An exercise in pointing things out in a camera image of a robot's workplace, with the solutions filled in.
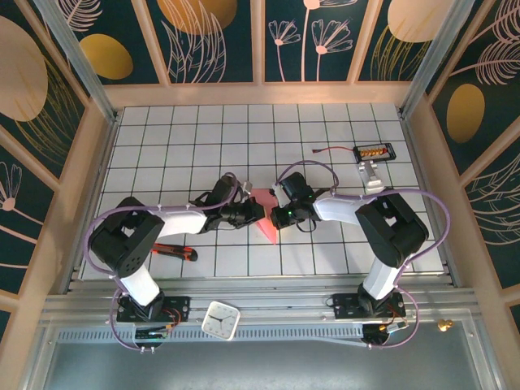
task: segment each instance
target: red utility knife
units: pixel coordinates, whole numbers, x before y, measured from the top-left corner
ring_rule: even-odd
[[[156,242],[152,248],[152,253],[173,256],[174,258],[180,258],[187,262],[196,262],[198,259],[198,254],[195,249],[182,245],[158,244]]]

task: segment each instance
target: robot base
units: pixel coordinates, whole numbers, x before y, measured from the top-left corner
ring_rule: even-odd
[[[331,307],[336,319],[391,319],[394,313],[388,307],[394,309],[398,316],[406,317],[403,297],[398,292],[393,292],[375,312],[363,309],[359,297],[356,292],[332,295]]]
[[[171,323],[171,314],[178,320],[178,314],[181,315],[180,322],[188,321],[190,297],[164,297],[162,299],[161,310],[157,316],[145,321],[136,313],[136,307],[129,297],[121,297],[119,300],[119,309],[117,312],[118,323]]]

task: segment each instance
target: clock face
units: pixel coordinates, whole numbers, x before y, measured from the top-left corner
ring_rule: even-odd
[[[230,340],[235,335],[241,313],[237,308],[213,301],[202,323],[202,330],[220,339]]]

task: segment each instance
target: small electronic board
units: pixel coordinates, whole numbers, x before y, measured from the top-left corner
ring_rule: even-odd
[[[390,161],[396,159],[396,152],[394,152],[390,142],[384,144],[354,146],[353,152],[354,156],[356,156],[357,163],[364,161],[373,161],[377,163],[379,161]]]

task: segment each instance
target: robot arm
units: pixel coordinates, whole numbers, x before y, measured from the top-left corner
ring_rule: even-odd
[[[282,206],[271,212],[279,230],[306,219],[361,226],[375,254],[370,273],[358,289],[360,305],[369,315],[384,306],[403,263],[428,238],[426,226],[399,194],[369,201],[345,200],[333,197],[328,188],[314,191],[298,172],[281,180],[273,192],[283,199]]]
[[[153,320],[162,309],[164,295],[144,266],[155,241],[175,234],[203,234],[222,222],[242,228],[264,218],[265,211],[254,197],[245,199],[250,184],[239,187],[232,201],[225,203],[234,188],[233,179],[225,175],[213,190],[192,202],[193,208],[167,207],[157,210],[116,212],[108,216],[89,238],[89,247],[115,274],[131,297],[139,317]],[[136,198],[127,197],[119,207],[143,208]]]

